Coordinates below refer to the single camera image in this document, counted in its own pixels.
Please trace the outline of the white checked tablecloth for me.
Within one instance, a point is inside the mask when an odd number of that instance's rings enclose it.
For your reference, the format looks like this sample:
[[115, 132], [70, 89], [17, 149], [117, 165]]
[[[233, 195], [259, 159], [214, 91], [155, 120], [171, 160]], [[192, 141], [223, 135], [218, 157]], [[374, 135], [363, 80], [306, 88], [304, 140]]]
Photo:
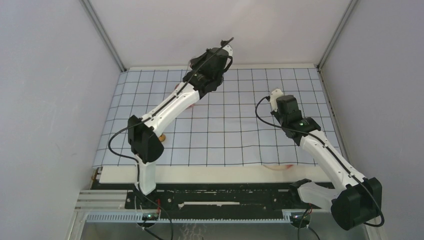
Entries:
[[[130, 70], [120, 74], [93, 166], [133, 165], [128, 135], [131, 116], [141, 117], [162, 102], [185, 70]], [[312, 165], [316, 161], [277, 129], [265, 97], [281, 89], [297, 99], [340, 149], [325, 92], [314, 68], [231, 69], [217, 91], [185, 109], [164, 130], [159, 166]]]

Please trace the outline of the cream pink branch plate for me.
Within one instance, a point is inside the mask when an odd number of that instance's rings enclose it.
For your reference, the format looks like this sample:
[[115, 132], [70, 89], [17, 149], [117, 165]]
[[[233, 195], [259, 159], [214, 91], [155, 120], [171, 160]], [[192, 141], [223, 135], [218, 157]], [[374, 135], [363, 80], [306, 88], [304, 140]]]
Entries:
[[287, 165], [263, 165], [265, 168], [273, 171], [284, 171], [293, 167], [292, 164]]

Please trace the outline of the pink patterned mug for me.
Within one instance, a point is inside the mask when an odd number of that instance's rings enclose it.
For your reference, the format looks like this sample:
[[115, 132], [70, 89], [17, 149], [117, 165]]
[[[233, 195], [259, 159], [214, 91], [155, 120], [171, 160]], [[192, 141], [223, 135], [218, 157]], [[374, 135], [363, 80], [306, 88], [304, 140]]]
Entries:
[[[180, 84], [181, 84], [181, 83], [178, 83], [178, 84], [174, 87], [174, 90], [178, 89]], [[191, 108], [193, 108], [193, 107], [194, 107], [194, 104], [191, 104], [191, 105], [189, 105], [189, 106], [186, 108], [186, 110], [191, 109]]]

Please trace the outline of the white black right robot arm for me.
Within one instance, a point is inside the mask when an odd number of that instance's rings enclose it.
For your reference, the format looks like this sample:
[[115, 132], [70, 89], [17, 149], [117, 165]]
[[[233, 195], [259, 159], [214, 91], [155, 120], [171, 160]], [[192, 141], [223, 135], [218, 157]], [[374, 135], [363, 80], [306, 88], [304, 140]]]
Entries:
[[285, 135], [297, 146], [309, 153], [330, 179], [333, 188], [320, 186], [310, 179], [294, 183], [289, 203], [295, 208], [312, 204], [331, 212], [335, 222], [344, 230], [358, 225], [370, 226], [377, 217], [381, 227], [385, 223], [382, 213], [382, 184], [375, 178], [367, 178], [355, 169], [334, 148], [320, 125], [311, 117], [304, 117], [293, 95], [271, 93], [271, 115], [279, 123]]

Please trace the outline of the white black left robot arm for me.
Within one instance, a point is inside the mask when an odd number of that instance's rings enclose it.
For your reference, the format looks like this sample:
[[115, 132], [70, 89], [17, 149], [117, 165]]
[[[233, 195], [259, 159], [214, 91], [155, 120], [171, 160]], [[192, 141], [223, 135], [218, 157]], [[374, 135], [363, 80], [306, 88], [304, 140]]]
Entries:
[[164, 152], [160, 136], [188, 107], [215, 92], [224, 81], [224, 73], [233, 63], [230, 45], [208, 48], [201, 56], [190, 60], [187, 72], [173, 92], [142, 117], [128, 119], [127, 139], [137, 163], [137, 202], [149, 209], [156, 203], [156, 160]]

